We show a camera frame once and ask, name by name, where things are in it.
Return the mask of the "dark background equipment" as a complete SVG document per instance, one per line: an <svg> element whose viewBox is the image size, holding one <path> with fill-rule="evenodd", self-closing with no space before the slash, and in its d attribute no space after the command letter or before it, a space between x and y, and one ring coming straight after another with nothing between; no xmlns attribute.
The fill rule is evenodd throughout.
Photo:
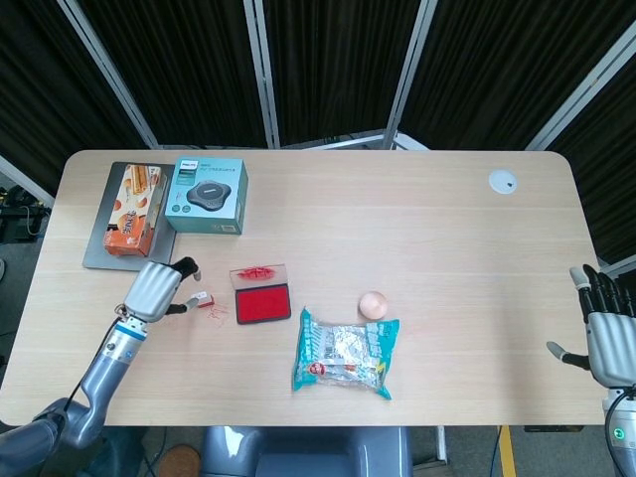
<svg viewBox="0 0 636 477"><path fill-rule="evenodd" d="M0 244L34 242L44 236L51 209L22 187L0 186Z"/></svg>

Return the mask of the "pinkish brown egg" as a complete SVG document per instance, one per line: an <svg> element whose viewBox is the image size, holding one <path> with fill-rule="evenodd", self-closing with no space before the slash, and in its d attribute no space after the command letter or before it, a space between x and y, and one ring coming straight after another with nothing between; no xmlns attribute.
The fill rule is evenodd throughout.
<svg viewBox="0 0 636 477"><path fill-rule="evenodd" d="M361 296L358 304L360 314L368 320L381 320L388 313L389 303L378 291L369 291Z"/></svg>

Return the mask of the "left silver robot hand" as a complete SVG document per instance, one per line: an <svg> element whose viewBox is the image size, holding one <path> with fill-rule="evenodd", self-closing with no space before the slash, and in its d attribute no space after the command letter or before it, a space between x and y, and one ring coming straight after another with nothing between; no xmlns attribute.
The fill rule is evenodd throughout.
<svg viewBox="0 0 636 477"><path fill-rule="evenodd" d="M166 315L183 314L199 304L197 297L184 303L173 303L180 284L188 277L201 280L201 270L191 257L173 264L147 262L131 285L123 307L128 316L154 323Z"/></svg>

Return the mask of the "orange biscuit box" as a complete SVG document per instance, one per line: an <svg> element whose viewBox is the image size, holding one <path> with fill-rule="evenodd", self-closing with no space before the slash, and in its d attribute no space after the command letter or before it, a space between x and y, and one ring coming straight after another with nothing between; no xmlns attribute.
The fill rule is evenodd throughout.
<svg viewBox="0 0 636 477"><path fill-rule="evenodd" d="M159 166L126 164L103 237L111 255L147 256L167 178Z"/></svg>

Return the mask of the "brown shoe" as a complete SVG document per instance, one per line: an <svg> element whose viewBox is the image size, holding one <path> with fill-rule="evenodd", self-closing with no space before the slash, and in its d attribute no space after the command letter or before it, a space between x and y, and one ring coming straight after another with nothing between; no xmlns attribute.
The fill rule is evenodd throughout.
<svg viewBox="0 0 636 477"><path fill-rule="evenodd" d="M192 446L180 444L161 457L157 477L199 477L201 457Z"/></svg>

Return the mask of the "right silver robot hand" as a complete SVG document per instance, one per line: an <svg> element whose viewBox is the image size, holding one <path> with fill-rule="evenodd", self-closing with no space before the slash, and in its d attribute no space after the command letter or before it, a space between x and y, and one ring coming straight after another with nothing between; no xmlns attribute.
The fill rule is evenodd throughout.
<svg viewBox="0 0 636 477"><path fill-rule="evenodd" d="M569 270L577 292L587 353L547 348L559 361L592 374L607 389L636 388L636 290L585 264Z"/></svg>

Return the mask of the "black fabric partition panel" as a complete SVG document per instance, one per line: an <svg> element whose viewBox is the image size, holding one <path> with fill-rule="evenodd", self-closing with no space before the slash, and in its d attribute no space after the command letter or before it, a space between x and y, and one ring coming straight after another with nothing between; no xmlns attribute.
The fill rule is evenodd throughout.
<svg viewBox="0 0 636 477"><path fill-rule="evenodd" d="M568 157L600 269L636 274L636 16L526 148Z"/></svg>
<svg viewBox="0 0 636 477"><path fill-rule="evenodd" d="M145 143L56 0L0 0L0 155L55 195L68 159Z"/></svg>
<svg viewBox="0 0 636 477"><path fill-rule="evenodd" d="M636 21L636 0L438 0L398 131L522 150Z"/></svg>
<svg viewBox="0 0 636 477"><path fill-rule="evenodd" d="M266 148L248 0L58 0L149 144Z"/></svg>
<svg viewBox="0 0 636 477"><path fill-rule="evenodd" d="M265 143L388 139L437 0L242 0Z"/></svg>

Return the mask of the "flat grey board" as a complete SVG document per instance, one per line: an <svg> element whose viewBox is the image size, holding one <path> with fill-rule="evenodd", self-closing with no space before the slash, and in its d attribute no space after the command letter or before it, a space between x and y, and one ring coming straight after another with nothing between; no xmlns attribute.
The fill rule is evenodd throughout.
<svg viewBox="0 0 636 477"><path fill-rule="evenodd" d="M82 261L84 268L139 271L148 260L158 262L171 261L176 232L164 216L165 204L160 207L156 233L147 256L111 255L104 249L103 236L110 216L108 207L114 205L117 192L116 182L123 178L124 169L125 162L113 162L110 167L95 222L85 249Z"/></svg>

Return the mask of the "person leg in jeans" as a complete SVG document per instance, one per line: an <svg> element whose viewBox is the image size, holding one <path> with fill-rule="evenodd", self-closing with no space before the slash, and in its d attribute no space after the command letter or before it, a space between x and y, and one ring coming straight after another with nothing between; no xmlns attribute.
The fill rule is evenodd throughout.
<svg viewBox="0 0 636 477"><path fill-rule="evenodd" d="M130 432L124 427L107 427L100 452L94 461L93 477L125 477Z"/></svg>

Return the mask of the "teal speaker box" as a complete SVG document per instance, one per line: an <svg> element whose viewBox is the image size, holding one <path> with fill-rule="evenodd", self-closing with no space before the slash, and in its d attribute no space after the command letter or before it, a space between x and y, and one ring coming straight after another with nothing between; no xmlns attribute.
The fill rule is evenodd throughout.
<svg viewBox="0 0 636 477"><path fill-rule="evenodd" d="M248 175L238 158L182 156L175 164L165 218L180 234L242 234Z"/></svg>

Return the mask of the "teal snack bag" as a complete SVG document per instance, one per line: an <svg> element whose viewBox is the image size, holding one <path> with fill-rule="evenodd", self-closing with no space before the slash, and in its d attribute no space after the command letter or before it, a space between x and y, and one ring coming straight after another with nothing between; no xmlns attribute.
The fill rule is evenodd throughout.
<svg viewBox="0 0 636 477"><path fill-rule="evenodd" d="M309 310L302 310L292 389L317 384L352 386L390 400L385 380L399 330L398 320L327 324L316 320Z"/></svg>

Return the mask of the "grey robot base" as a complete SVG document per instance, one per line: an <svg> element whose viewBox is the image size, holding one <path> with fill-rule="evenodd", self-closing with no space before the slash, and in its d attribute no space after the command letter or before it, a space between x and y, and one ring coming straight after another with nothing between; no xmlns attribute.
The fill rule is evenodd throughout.
<svg viewBox="0 0 636 477"><path fill-rule="evenodd" d="M404 426L206 429L200 477L412 477Z"/></svg>

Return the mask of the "red ink pad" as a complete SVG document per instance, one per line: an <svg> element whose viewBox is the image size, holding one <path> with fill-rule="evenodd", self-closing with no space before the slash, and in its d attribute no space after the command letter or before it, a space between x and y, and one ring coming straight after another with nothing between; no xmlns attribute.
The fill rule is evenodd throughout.
<svg viewBox="0 0 636 477"><path fill-rule="evenodd" d="M289 319L291 304L284 264L251 266L230 271L240 325Z"/></svg>

